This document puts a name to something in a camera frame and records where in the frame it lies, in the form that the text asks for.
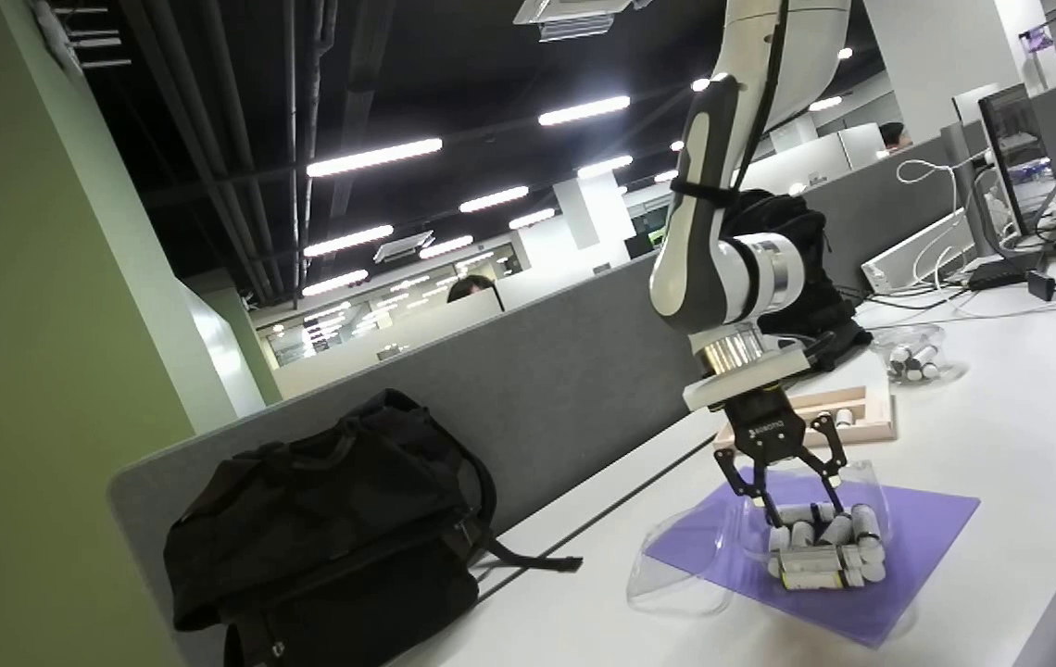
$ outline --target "computer monitor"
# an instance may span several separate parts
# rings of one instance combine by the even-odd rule
[[[1020,219],[1022,235],[1036,235],[1036,223],[1056,196],[1056,173],[1031,92],[1022,84],[1010,84],[983,95],[977,114],[1001,168],[1009,209]]]

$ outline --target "pillar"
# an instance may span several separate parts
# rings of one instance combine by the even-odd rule
[[[867,0],[867,19],[916,145],[957,124],[957,92],[1020,82],[998,4]]]
[[[631,259],[626,239],[633,239],[633,223],[610,173],[558,183],[556,202],[579,251],[598,250],[616,265]]]

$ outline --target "green wall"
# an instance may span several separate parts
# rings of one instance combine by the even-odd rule
[[[176,664],[106,481],[225,423],[210,368],[173,359],[194,318],[85,104],[0,0],[0,667]]]

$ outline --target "purple mat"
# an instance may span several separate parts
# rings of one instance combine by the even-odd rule
[[[796,473],[772,473],[772,494],[778,504],[816,504],[819,481]],[[890,517],[892,517],[892,541],[890,541],[890,580],[869,588],[853,592],[784,592],[778,582],[763,573],[761,561],[730,561],[717,566],[716,535],[709,527],[722,527],[742,499],[722,486],[704,504],[695,504],[685,518],[663,531],[647,556],[679,566],[691,580],[709,580],[730,592],[748,601],[783,608],[803,624],[825,628],[861,644],[884,644],[908,604],[920,598],[942,556],[953,549],[966,518],[973,517],[973,497],[945,497],[945,494],[920,494],[883,486]]]

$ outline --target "desk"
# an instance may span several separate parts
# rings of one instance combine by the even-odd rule
[[[743,598],[733,598],[717,615],[633,612],[626,582],[646,535],[722,481],[712,457],[701,452],[562,549],[584,556],[584,571],[531,571],[509,582],[452,630],[400,656],[396,667],[988,667],[1056,644],[1056,630],[1047,630],[1056,612],[1040,624],[1056,601],[1056,308],[1022,291],[1001,291],[927,315],[867,308],[861,318],[945,323],[947,357],[971,362],[957,387],[898,393],[901,443],[853,452],[869,460],[890,486],[983,497],[901,638],[869,651]],[[691,452],[712,427],[712,414],[673,423],[515,527],[509,541],[552,545],[556,535],[604,512],[616,494]]]

